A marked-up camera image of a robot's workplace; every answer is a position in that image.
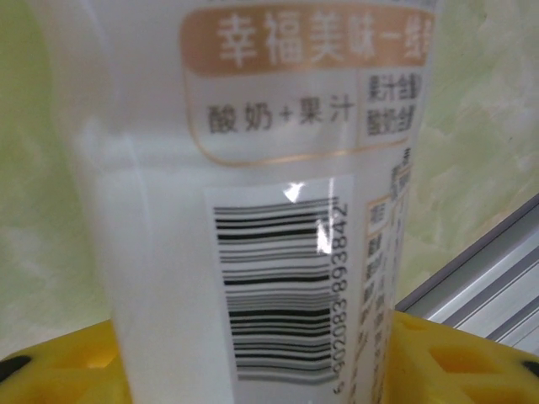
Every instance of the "product label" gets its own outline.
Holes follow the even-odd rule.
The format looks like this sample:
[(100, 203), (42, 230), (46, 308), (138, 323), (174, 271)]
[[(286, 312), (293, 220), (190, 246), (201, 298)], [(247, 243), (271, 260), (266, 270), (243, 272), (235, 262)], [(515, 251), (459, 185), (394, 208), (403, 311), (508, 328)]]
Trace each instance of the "product label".
[(231, 2), (189, 14), (180, 44), (195, 144), (246, 166), (405, 143), (436, 2), (395, 3)]
[[(201, 153), (253, 178), (320, 159), (301, 182), (207, 190), (235, 404), (382, 402), (437, 7), (231, 0), (185, 17)], [(354, 175), (310, 179), (318, 163)]]

